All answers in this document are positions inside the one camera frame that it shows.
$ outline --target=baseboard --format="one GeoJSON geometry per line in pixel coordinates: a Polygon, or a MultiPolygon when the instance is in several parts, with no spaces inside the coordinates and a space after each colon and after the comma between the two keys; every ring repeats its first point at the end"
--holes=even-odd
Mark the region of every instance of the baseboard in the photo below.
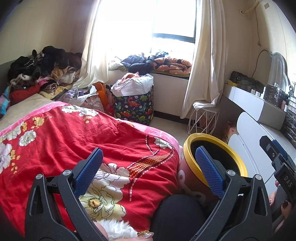
{"type": "Polygon", "coordinates": [[[179,123],[186,124],[186,125],[188,125],[188,123],[189,123],[188,118],[181,119],[180,116],[171,115],[171,114],[163,113],[163,112],[159,112],[159,111],[154,111],[154,116],[158,117],[158,118],[166,119],[169,121],[179,122],[179,123]]]}

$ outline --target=floor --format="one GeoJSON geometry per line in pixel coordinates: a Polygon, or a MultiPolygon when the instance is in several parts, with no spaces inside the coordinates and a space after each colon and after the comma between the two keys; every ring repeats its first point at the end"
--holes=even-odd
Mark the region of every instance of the floor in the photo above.
{"type": "Polygon", "coordinates": [[[169,133],[177,139],[181,146],[183,146],[188,137],[187,125],[179,122],[154,117],[149,126],[169,133]]]}

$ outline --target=mirror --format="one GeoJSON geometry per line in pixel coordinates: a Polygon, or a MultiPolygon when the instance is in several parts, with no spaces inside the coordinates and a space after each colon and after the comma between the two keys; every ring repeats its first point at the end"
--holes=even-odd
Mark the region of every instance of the mirror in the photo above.
{"type": "Polygon", "coordinates": [[[272,85],[289,93],[290,81],[287,77],[287,64],[280,53],[263,49],[258,55],[252,78],[264,85],[272,85]]]}

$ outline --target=person's leg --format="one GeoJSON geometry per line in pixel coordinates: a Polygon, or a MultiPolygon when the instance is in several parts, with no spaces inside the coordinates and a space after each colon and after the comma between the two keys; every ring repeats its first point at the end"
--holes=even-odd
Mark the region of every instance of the person's leg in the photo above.
{"type": "Polygon", "coordinates": [[[162,201],[153,215],[153,241],[190,241],[205,222],[202,206],[193,198],[173,195],[162,201]]]}

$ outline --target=beige mattress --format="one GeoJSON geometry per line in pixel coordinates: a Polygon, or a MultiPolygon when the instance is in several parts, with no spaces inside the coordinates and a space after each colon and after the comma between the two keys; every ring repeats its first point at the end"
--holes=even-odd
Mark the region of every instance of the beige mattress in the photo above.
{"type": "Polygon", "coordinates": [[[53,101],[35,94],[24,101],[8,108],[6,115],[0,119],[0,131],[17,122],[20,118],[26,116],[32,111],[53,101]]]}

